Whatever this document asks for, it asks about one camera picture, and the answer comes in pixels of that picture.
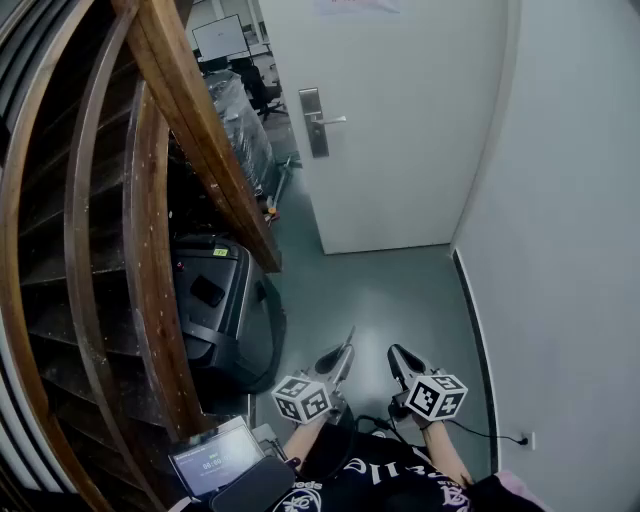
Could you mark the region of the black smartphone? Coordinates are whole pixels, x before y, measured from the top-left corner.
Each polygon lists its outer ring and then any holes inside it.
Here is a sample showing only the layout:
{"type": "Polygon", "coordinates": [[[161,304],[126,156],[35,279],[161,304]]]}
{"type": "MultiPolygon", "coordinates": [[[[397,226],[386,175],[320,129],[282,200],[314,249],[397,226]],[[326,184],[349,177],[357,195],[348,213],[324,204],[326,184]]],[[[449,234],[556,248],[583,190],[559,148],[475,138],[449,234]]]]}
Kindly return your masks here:
{"type": "Polygon", "coordinates": [[[216,308],[225,297],[224,289],[202,275],[192,282],[190,293],[211,308],[216,308]]]}

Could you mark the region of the black office chair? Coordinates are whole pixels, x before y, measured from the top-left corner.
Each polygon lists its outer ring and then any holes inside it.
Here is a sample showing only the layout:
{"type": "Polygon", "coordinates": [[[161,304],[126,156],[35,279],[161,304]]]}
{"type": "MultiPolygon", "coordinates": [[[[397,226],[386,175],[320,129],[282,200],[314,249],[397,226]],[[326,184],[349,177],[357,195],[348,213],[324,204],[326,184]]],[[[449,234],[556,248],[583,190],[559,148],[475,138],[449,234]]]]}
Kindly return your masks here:
{"type": "Polygon", "coordinates": [[[245,91],[251,95],[249,100],[251,106],[263,121],[266,121],[271,114],[288,114],[280,101],[283,90],[278,80],[273,85],[267,86],[255,65],[239,68],[237,73],[241,77],[245,91]]]}

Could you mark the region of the person's black printed shirt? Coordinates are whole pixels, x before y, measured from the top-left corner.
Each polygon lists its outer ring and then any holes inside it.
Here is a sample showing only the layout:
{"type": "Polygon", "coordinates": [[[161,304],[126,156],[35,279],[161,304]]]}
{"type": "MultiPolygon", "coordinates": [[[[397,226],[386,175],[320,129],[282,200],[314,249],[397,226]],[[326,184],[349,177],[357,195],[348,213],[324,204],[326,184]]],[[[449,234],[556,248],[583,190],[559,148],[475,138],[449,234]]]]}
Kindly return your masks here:
{"type": "Polygon", "coordinates": [[[508,472],[458,483],[424,449],[322,426],[301,475],[268,512],[551,512],[508,472]]]}

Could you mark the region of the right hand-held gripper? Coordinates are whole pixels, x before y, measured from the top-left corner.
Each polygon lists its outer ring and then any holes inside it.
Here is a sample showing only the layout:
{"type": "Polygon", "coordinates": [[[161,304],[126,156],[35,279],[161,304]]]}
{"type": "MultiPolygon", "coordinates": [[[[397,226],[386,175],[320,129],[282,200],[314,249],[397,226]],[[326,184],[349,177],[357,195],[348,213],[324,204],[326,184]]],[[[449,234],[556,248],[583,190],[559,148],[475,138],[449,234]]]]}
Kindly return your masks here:
{"type": "Polygon", "coordinates": [[[402,388],[391,399],[394,422],[401,422],[411,414],[429,422],[456,417],[468,393],[468,388],[456,376],[438,372],[425,374],[424,362],[399,344],[389,347],[387,359],[392,377],[402,388]]]}

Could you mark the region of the metal pole cleaning tool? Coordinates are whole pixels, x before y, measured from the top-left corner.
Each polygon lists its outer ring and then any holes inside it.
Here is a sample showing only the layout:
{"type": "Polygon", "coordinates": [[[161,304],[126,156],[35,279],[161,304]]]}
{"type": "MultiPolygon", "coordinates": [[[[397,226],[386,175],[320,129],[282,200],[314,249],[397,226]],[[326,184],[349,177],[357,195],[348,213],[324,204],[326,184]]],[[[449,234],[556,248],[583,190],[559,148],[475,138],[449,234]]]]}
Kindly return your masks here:
{"type": "Polygon", "coordinates": [[[276,161],[276,170],[278,172],[277,186],[275,187],[274,193],[267,197],[267,213],[265,214],[265,220],[268,225],[279,218],[279,202],[282,198],[285,185],[290,181],[293,171],[301,168],[302,163],[298,152],[290,153],[284,159],[276,161]],[[269,207],[276,207],[278,213],[276,215],[269,215],[269,207]]]}

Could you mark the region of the steel door lock plate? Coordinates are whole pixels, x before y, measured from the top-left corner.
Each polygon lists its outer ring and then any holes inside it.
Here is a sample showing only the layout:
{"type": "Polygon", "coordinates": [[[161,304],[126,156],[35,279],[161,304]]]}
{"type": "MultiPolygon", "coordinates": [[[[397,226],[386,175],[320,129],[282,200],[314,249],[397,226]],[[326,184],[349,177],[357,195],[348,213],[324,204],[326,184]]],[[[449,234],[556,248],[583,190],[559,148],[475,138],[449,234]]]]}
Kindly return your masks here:
{"type": "Polygon", "coordinates": [[[300,89],[299,98],[312,156],[314,158],[328,157],[326,130],[321,123],[324,116],[319,90],[317,88],[300,89]]]}

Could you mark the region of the plastic wrapped pallet load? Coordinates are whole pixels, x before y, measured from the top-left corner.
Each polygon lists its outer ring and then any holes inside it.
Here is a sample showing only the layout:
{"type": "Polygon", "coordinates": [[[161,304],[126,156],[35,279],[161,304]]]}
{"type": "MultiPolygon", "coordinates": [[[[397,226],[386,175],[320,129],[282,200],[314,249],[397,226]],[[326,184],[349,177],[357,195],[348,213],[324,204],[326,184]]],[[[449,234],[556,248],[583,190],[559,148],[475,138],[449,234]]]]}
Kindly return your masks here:
{"type": "Polygon", "coordinates": [[[275,194],[279,181],[273,150],[241,77],[223,70],[205,78],[234,154],[256,196],[275,194]]]}

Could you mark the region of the black hard equipment case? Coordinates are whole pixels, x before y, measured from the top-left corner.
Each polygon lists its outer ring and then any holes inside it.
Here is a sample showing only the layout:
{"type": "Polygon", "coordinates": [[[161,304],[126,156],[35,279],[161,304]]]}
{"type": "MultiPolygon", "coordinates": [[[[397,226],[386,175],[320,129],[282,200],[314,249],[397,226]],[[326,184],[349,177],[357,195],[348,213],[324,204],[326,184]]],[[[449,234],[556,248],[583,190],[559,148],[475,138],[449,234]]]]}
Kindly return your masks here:
{"type": "Polygon", "coordinates": [[[173,282],[185,350],[201,392],[260,393],[280,364],[286,315],[280,294],[251,253],[212,234],[172,245],[173,282]],[[190,293],[202,275],[225,290],[211,308],[190,293]]]}

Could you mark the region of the thin curved wooden rail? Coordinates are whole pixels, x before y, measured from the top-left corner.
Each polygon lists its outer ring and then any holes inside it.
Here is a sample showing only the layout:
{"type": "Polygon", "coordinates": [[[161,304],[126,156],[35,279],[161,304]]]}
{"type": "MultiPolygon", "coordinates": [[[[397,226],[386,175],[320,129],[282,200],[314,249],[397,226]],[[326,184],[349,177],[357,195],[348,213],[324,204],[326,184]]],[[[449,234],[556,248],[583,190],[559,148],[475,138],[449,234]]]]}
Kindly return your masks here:
{"type": "Polygon", "coordinates": [[[84,89],[67,168],[64,255],[76,340],[94,399],[126,465],[151,502],[151,511],[162,512],[163,505],[155,496],[139,465],[139,456],[130,446],[130,424],[120,402],[120,388],[114,381],[100,330],[90,258],[91,169],[100,113],[117,55],[138,9],[139,5],[134,3],[116,16],[100,47],[84,89]]]}

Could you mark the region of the black padded pouch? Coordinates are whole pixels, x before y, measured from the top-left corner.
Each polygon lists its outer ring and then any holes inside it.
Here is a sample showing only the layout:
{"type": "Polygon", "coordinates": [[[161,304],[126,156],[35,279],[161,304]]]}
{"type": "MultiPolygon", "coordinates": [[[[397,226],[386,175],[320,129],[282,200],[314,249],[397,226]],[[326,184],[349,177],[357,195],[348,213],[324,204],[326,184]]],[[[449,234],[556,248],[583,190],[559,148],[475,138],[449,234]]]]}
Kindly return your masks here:
{"type": "Polygon", "coordinates": [[[294,485],[294,470],[276,457],[265,457],[209,501],[212,512],[266,512],[294,485]]]}

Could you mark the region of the wide curved speckled wooden board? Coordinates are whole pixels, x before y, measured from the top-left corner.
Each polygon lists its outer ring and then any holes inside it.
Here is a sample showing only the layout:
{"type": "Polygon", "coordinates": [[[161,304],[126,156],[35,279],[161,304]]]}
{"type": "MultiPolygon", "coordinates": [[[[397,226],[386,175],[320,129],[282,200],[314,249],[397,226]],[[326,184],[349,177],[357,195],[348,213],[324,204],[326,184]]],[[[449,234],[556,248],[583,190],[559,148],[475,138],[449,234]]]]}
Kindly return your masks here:
{"type": "Polygon", "coordinates": [[[211,427],[200,409],[178,318],[169,247],[169,127],[139,80],[126,137],[123,239],[132,317],[161,425],[172,441],[211,427]]]}

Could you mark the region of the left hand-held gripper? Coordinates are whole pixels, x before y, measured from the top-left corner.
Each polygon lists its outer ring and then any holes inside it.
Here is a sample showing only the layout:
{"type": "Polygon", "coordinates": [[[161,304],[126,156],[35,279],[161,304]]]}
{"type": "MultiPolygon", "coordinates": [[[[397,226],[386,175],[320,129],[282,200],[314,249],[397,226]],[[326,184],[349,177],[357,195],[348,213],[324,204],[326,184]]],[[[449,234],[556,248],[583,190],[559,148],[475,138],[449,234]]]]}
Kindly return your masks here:
{"type": "Polygon", "coordinates": [[[340,388],[354,357],[352,344],[344,343],[320,357],[314,368],[285,376],[270,392],[280,416],[298,425],[325,418],[330,424],[349,426],[351,409],[340,388]]]}

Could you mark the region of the curved wooden handrail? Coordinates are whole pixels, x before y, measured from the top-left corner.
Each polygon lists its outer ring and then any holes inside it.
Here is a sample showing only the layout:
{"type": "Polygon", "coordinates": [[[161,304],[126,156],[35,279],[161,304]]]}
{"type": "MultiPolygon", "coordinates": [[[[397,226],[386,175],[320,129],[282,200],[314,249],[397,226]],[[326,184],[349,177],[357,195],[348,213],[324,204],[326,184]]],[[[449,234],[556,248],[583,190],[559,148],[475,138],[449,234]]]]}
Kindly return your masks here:
{"type": "Polygon", "coordinates": [[[95,0],[72,0],[55,22],[43,54],[33,66],[19,105],[0,178],[0,312],[11,362],[16,370],[32,425],[46,442],[68,482],[94,512],[115,512],[93,483],[50,413],[46,391],[28,339],[18,264],[18,221],[22,176],[33,127],[55,67],[95,0]]]}

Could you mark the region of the white door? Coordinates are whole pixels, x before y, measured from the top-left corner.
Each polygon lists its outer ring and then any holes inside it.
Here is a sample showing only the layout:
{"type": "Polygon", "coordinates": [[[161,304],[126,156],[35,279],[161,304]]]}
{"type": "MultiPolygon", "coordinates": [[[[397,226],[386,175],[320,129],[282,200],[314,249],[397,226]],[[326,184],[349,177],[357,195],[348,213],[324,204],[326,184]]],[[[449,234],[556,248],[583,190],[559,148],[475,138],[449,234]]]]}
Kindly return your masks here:
{"type": "Polygon", "coordinates": [[[508,0],[259,0],[323,250],[447,244],[494,113],[508,0]],[[314,158],[299,90],[319,90],[314,158]]]}

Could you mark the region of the person's right forearm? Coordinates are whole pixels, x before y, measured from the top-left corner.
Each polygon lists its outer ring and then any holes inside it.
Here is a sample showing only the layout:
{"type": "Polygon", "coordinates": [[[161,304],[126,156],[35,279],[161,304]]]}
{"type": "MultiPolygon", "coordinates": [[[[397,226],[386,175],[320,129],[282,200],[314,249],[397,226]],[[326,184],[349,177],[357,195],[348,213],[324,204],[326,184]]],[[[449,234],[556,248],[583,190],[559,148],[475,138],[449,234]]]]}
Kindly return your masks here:
{"type": "Polygon", "coordinates": [[[421,427],[432,465],[457,484],[466,488],[472,477],[455,449],[443,422],[432,422],[421,427]]]}

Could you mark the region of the white presentation board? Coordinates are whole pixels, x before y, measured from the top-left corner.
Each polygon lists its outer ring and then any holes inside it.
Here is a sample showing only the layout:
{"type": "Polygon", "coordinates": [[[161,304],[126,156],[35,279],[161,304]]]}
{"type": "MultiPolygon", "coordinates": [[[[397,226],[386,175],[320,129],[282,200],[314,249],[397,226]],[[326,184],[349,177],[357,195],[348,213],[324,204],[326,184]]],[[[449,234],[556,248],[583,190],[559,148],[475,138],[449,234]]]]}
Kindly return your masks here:
{"type": "Polygon", "coordinates": [[[237,14],[195,28],[192,33],[205,61],[249,51],[237,14]]]}

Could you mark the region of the small recording monitor screen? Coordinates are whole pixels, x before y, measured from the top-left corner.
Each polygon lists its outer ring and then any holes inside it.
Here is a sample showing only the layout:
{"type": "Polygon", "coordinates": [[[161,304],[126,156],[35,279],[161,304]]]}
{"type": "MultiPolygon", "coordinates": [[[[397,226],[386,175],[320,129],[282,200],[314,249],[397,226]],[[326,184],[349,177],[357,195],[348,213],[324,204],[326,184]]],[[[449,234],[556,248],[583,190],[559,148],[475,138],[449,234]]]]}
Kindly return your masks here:
{"type": "Polygon", "coordinates": [[[231,483],[265,457],[246,425],[206,433],[176,449],[169,460],[194,498],[208,495],[231,483]]]}

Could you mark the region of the person's left forearm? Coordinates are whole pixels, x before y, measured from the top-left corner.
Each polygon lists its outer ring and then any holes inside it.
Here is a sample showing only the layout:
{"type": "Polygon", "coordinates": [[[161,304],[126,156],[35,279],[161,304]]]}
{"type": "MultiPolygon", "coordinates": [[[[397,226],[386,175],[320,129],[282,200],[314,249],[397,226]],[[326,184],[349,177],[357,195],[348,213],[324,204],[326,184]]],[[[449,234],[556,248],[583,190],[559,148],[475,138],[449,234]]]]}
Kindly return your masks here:
{"type": "Polygon", "coordinates": [[[286,460],[298,459],[299,465],[301,465],[307,458],[326,422],[327,417],[322,416],[308,424],[300,425],[284,446],[286,460]]]}

